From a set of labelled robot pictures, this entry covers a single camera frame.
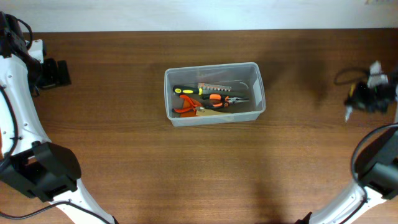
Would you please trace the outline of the red black cutting pliers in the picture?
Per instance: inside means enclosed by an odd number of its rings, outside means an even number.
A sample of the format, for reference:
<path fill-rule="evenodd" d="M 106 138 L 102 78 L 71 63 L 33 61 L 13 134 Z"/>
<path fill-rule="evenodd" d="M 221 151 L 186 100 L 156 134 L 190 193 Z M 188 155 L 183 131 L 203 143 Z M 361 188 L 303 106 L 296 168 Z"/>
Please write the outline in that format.
<path fill-rule="evenodd" d="M 203 111 L 205 108 L 200 104 L 196 104 L 189 96 L 187 95 L 179 95 L 179 98 L 184 99 L 188 103 L 188 106 L 184 106 L 182 109 L 172 109 L 172 112 L 182 114 L 188 113 L 191 111 Z"/>

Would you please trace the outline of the orange scraper wooden handle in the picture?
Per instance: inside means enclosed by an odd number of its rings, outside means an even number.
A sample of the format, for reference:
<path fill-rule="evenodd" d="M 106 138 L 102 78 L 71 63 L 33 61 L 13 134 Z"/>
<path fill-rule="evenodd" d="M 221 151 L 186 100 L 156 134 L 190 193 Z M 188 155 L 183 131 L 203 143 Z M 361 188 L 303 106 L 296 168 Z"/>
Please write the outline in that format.
<path fill-rule="evenodd" d="M 227 115 L 230 113 L 219 112 L 215 110 L 205 109 L 204 107 L 198 106 L 194 109 L 184 112 L 180 115 L 181 118 L 196 117 L 196 116 L 218 116 Z"/>

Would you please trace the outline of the yellow black screwdriver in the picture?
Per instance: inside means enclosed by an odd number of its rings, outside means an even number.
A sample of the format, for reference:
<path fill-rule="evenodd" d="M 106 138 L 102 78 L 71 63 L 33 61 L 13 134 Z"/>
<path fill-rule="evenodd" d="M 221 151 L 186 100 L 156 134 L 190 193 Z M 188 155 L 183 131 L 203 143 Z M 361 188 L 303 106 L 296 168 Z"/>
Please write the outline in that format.
<path fill-rule="evenodd" d="M 345 122 L 347 123 L 349 120 L 350 115 L 353 112 L 353 106 L 352 106 L 352 97 L 355 91 L 355 84 L 352 84 L 349 92 L 348 92 L 348 97 L 345 99 L 344 105 L 345 105 Z"/>

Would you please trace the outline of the yellow black metal file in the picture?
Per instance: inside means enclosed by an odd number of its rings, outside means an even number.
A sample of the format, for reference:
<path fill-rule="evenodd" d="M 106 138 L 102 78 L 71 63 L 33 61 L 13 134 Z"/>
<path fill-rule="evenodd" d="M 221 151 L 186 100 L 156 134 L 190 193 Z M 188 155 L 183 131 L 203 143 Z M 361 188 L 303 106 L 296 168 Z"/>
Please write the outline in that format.
<path fill-rule="evenodd" d="M 240 96 L 245 97 L 244 93 L 233 92 L 233 91 L 224 91 L 222 89 L 207 89 L 203 87 L 191 87 L 184 85 L 174 85 L 172 88 L 173 92 L 176 94 L 186 94 L 186 95 L 209 95 L 209 94 L 221 94 L 228 96 Z"/>

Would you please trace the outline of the orange black needle-nose pliers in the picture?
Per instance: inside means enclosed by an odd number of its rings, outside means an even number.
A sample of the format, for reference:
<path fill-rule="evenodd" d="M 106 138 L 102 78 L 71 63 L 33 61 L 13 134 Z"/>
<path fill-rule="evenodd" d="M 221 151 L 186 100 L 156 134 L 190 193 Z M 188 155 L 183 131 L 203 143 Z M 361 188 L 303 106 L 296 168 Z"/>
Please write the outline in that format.
<path fill-rule="evenodd" d="M 231 105 L 249 101 L 248 97 L 228 96 L 215 93 L 203 95 L 201 98 L 203 100 L 208 100 L 208 103 L 204 107 L 209 110 L 227 108 Z"/>

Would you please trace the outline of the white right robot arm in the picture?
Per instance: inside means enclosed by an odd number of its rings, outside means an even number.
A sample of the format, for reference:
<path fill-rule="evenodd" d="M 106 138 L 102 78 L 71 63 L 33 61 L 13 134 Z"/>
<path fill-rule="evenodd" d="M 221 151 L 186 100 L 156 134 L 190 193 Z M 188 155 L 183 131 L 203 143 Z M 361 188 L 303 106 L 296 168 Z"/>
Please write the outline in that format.
<path fill-rule="evenodd" d="M 345 100 L 348 119 L 353 110 L 386 112 L 397 101 L 397 71 L 366 73 Z M 397 123 L 380 126 L 360 140 L 350 160 L 352 181 L 328 205 L 298 223 L 353 223 L 369 209 L 397 197 Z"/>

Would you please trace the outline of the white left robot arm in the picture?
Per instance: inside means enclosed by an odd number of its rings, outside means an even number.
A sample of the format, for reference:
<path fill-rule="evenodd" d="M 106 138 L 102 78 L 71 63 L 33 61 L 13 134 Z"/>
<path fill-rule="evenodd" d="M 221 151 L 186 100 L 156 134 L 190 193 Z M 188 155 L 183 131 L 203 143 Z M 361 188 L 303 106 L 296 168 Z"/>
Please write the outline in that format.
<path fill-rule="evenodd" d="M 1 182 L 74 223 L 116 223 L 83 185 L 76 155 L 41 125 L 33 99 L 71 80 L 66 61 L 48 58 L 43 40 L 25 39 L 24 24 L 1 13 Z"/>

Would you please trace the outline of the clear plastic container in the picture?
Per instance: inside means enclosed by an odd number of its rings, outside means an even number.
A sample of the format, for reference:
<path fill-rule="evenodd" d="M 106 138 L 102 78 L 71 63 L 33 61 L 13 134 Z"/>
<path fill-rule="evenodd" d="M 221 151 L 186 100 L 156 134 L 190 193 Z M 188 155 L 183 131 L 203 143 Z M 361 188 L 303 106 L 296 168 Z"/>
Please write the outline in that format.
<path fill-rule="evenodd" d="M 227 115 L 181 118 L 181 114 L 172 112 L 172 109 L 188 106 L 184 99 L 179 98 L 179 94 L 173 92 L 173 86 L 198 87 L 198 83 L 230 86 L 233 92 L 244 93 L 249 101 L 215 110 L 230 113 Z M 252 121 L 266 110 L 261 73 L 257 64 L 253 62 L 170 68 L 165 72 L 164 95 L 167 117 L 175 127 Z M 203 107 L 208 103 L 208 100 L 201 98 L 202 95 L 187 96 Z"/>

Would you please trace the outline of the orange socket bit holder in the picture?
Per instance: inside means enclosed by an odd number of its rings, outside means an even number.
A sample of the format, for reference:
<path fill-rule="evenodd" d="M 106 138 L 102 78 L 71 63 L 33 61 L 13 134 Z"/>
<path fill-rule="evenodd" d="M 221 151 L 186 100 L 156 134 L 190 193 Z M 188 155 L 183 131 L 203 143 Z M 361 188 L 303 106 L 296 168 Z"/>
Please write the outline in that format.
<path fill-rule="evenodd" d="M 198 83 L 198 87 L 203 90 L 211 90 L 211 91 L 226 91 L 226 92 L 232 91 L 232 88 L 230 86 L 214 85 L 208 83 Z"/>

